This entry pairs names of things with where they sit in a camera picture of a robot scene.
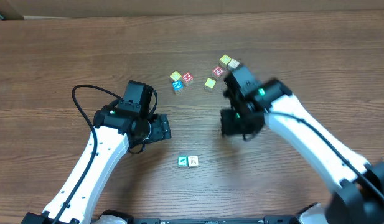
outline toy block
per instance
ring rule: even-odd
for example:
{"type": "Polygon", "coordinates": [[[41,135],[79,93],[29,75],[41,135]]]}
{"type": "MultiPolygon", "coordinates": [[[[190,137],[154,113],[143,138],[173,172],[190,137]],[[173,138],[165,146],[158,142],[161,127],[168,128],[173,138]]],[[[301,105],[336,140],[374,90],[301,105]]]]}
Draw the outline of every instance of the toy block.
{"type": "Polygon", "coordinates": [[[178,157],[178,167],[187,167],[187,156],[178,157]]]}
{"type": "Polygon", "coordinates": [[[221,68],[220,66],[216,66],[214,70],[212,70],[212,76],[216,79],[219,80],[221,77],[226,74],[225,69],[221,68]]]}
{"type": "Polygon", "coordinates": [[[212,80],[211,78],[208,78],[207,81],[205,82],[204,88],[208,91],[212,91],[214,89],[216,82],[217,81],[212,80]]]}
{"type": "Polygon", "coordinates": [[[232,59],[229,56],[223,55],[222,58],[219,60],[219,64],[222,66],[222,68],[226,68],[231,60],[232,59]]]}
{"type": "Polygon", "coordinates": [[[236,69],[237,66],[239,66],[240,62],[236,61],[235,59],[232,59],[230,60],[229,64],[228,64],[228,69],[229,70],[233,70],[233,69],[236,69]]]}
{"type": "Polygon", "coordinates": [[[189,86],[193,83],[193,76],[187,72],[182,76],[182,82],[185,84],[185,86],[189,86]]]}
{"type": "Polygon", "coordinates": [[[169,76],[171,79],[171,82],[176,82],[178,81],[180,78],[182,78],[182,75],[179,74],[179,72],[177,71],[174,71],[174,73],[172,73],[170,76],[169,76]]]}
{"type": "Polygon", "coordinates": [[[172,83],[172,87],[174,88],[175,93],[179,93],[180,91],[184,90],[184,86],[180,80],[172,83]]]}
{"type": "Polygon", "coordinates": [[[199,158],[197,156],[189,156],[187,158],[187,162],[189,167],[198,167],[199,166],[199,158]]]}

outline blue block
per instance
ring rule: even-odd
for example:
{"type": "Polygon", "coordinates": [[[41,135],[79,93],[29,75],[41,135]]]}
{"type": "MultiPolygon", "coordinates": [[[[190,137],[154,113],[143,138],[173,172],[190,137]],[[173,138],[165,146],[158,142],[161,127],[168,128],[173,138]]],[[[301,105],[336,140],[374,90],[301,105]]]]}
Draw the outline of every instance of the blue block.
{"type": "Polygon", "coordinates": [[[172,83],[172,87],[174,88],[175,93],[178,93],[184,89],[184,86],[180,80],[172,83]]]}

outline wooden table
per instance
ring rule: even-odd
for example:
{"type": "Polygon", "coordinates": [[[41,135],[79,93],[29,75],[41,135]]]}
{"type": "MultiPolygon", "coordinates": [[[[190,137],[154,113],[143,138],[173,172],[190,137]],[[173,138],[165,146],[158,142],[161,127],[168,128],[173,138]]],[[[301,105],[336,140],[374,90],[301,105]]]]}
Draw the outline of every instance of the wooden table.
{"type": "MultiPolygon", "coordinates": [[[[384,11],[127,17],[0,22],[0,222],[40,213],[78,161],[89,129],[77,84],[122,95],[153,86],[172,139],[125,156],[95,209],[136,217],[259,217],[330,199],[310,165],[264,128],[252,142],[220,136],[225,84],[204,82],[223,55],[278,77],[330,132],[384,159],[384,11]],[[194,75],[175,95],[169,75],[194,75]],[[177,156],[200,167],[180,169],[177,156]]],[[[89,116],[112,97],[80,90],[89,116]]]]}

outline green block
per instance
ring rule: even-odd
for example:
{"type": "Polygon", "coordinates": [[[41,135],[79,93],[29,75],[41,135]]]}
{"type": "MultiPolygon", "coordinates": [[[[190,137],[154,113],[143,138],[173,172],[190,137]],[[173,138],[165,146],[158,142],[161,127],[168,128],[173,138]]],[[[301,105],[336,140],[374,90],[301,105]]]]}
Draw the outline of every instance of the green block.
{"type": "Polygon", "coordinates": [[[178,157],[178,167],[187,167],[187,156],[178,157]]]}

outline wooden surface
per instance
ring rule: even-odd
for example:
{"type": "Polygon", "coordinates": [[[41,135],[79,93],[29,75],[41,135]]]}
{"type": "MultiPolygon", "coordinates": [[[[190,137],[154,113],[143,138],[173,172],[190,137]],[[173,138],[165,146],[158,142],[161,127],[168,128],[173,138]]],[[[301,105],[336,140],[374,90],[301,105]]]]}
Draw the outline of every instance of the wooden surface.
{"type": "MultiPolygon", "coordinates": [[[[330,199],[310,165],[268,128],[249,143],[220,137],[223,82],[204,82],[223,54],[262,80],[278,77],[330,132],[371,162],[384,159],[384,11],[0,22],[0,223],[40,213],[78,161],[89,130],[73,86],[122,95],[152,85],[172,139],[125,156],[95,215],[259,217],[330,199]],[[175,95],[169,75],[194,83],[175,95]],[[177,156],[200,167],[177,168],[177,156]]],[[[112,100],[77,97],[89,116],[112,100]]]]}
{"type": "Polygon", "coordinates": [[[0,0],[23,16],[104,17],[384,9],[384,0],[0,0]]]}

